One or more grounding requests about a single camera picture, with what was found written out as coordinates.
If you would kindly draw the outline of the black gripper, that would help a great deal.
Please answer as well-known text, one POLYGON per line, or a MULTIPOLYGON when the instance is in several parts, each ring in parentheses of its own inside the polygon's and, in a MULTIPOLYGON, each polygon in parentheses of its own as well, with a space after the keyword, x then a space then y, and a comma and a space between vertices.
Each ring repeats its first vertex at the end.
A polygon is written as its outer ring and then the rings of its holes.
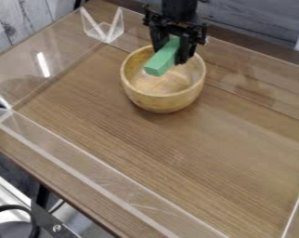
POLYGON ((185 64, 193 57, 197 45, 204 45, 207 41, 208 26, 197 13, 197 5, 199 0, 161 0, 157 6, 143 6, 143 23, 149 27, 153 50, 163 48, 172 35, 180 38, 176 64, 185 64))

